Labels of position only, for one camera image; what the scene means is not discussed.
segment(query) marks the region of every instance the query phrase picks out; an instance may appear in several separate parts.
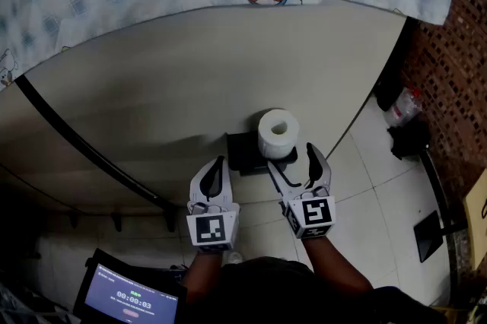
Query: white tile floor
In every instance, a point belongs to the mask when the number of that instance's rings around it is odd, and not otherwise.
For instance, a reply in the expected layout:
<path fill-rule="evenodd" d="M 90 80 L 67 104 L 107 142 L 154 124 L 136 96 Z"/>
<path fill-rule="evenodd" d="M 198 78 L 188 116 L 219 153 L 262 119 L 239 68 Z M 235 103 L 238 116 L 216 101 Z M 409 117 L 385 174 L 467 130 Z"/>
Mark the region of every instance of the white tile floor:
<path fill-rule="evenodd" d="M 329 238 L 373 286 L 397 286 L 430 304 L 449 294 L 447 247 L 420 263 L 412 228 L 438 205 L 422 165 L 396 159 L 390 143 L 371 98 L 329 159 L 338 220 Z M 67 217 L 52 219 L 39 241 L 42 259 L 24 269 L 48 298 L 72 308 L 84 263 L 97 246 L 132 265 L 190 265 L 196 251 L 184 216 L 181 211 L 174 233 L 162 217 L 123 218 L 122 233 L 109 217 L 82 218 L 76 230 Z M 275 256 L 310 266 L 277 201 L 242 205 L 237 248 L 247 259 Z"/>

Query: tablet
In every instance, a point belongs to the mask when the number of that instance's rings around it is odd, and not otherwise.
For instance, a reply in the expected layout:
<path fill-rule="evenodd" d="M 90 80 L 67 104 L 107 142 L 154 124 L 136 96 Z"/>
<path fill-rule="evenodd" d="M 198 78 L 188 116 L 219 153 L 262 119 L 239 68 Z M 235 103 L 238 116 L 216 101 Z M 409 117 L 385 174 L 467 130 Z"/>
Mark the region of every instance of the tablet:
<path fill-rule="evenodd" d="M 186 289 L 158 270 L 135 268 L 97 249 L 76 300 L 83 320 L 138 324 L 179 322 Z"/>

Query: shoe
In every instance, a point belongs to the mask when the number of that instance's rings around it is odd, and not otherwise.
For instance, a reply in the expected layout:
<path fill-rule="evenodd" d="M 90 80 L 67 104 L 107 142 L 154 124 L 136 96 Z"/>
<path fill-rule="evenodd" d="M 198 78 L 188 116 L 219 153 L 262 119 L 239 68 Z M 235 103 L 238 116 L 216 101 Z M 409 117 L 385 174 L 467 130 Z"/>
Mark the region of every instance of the shoe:
<path fill-rule="evenodd" d="M 238 265 L 239 263 L 242 263 L 243 260 L 244 260 L 244 257 L 242 256 L 242 254 L 240 254 L 237 251 L 232 251 L 228 255 L 228 264 L 229 265 Z"/>

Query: curved table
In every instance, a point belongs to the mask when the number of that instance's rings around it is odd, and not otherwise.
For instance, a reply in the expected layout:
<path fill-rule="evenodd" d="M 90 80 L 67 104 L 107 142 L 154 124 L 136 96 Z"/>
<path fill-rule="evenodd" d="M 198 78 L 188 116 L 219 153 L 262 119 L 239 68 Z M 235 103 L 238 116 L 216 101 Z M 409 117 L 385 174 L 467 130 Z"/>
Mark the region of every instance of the curved table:
<path fill-rule="evenodd" d="M 300 138 L 331 152 L 404 21 L 342 1 L 208 8 L 98 37 L 26 76 L 101 154 L 160 196 L 184 204 L 194 173 L 225 152 L 222 135 L 254 127 L 262 110 L 290 110 L 301 124 Z M 32 186 L 88 212 L 158 211 L 71 147 L 17 85 L 0 94 L 0 116 L 0 162 Z M 59 208 L 5 172 L 0 179 L 12 192 Z M 266 176 L 232 181 L 237 202 L 278 198 Z"/>

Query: tablet screen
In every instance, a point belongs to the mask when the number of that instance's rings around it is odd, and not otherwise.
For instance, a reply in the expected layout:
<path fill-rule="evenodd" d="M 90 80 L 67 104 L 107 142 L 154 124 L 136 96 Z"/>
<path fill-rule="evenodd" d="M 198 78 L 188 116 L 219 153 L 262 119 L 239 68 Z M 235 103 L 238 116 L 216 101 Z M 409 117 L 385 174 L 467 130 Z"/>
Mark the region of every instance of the tablet screen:
<path fill-rule="evenodd" d="M 122 322 L 173 324 L 176 318 L 177 297 L 138 284 L 102 265 L 94 273 L 84 302 Z"/>

